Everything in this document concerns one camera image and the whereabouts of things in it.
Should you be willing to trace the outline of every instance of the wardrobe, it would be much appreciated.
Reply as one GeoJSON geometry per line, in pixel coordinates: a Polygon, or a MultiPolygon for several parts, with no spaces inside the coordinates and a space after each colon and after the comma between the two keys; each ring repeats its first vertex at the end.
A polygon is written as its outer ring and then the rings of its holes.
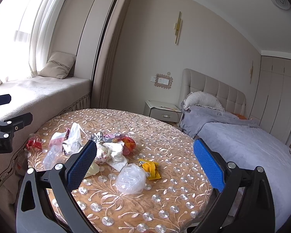
{"type": "Polygon", "coordinates": [[[249,118],[286,143],[291,131],[291,60],[261,57],[258,88],[249,118]]]}

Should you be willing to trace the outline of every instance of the round table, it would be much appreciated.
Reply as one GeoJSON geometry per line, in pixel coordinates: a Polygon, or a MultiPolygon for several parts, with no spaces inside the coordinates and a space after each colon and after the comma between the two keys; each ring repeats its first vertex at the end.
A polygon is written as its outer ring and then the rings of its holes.
{"type": "MultiPolygon", "coordinates": [[[[28,165],[44,170],[42,161],[55,132],[64,132],[77,122],[89,135],[133,131],[140,144],[126,156],[128,163],[143,158],[159,163],[161,179],[147,180],[141,194],[124,195],[114,183],[118,172],[100,165],[100,172],[83,180],[72,192],[90,222],[99,232],[123,233],[179,232],[204,211],[212,191],[193,152],[193,139],[176,128],[155,120],[119,110],[85,109],[65,113],[45,123],[37,132],[44,142],[41,150],[30,150],[28,165]]],[[[83,145],[87,142],[81,132],[83,145]]],[[[52,190],[49,198],[58,218],[64,221],[52,190]]]]}

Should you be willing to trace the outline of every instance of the gray blanket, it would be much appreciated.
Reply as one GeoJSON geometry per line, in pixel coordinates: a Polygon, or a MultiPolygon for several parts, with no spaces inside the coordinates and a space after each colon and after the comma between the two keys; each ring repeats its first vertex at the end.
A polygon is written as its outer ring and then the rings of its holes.
{"type": "Polygon", "coordinates": [[[259,127],[254,120],[241,120],[229,112],[222,112],[200,106],[191,106],[190,111],[183,110],[183,118],[180,127],[183,129],[184,133],[195,138],[202,127],[206,123],[211,122],[228,123],[253,128],[259,127]]]}

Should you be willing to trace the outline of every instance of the tufted headboard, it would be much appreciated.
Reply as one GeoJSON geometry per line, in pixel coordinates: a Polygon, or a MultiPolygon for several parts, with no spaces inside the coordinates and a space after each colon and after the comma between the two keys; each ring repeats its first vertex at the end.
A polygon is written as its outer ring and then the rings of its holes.
{"type": "Polygon", "coordinates": [[[207,75],[188,68],[184,69],[178,107],[181,108],[181,102],[189,93],[197,91],[214,95],[226,111],[244,115],[246,104],[244,93],[207,75]]]}

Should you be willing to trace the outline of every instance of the yellow snack package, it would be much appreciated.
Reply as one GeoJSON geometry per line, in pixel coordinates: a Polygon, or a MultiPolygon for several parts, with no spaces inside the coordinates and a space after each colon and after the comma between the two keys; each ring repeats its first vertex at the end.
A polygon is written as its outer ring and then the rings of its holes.
{"type": "Polygon", "coordinates": [[[161,178],[158,172],[158,163],[139,159],[139,164],[148,174],[148,180],[157,180],[161,178]]]}

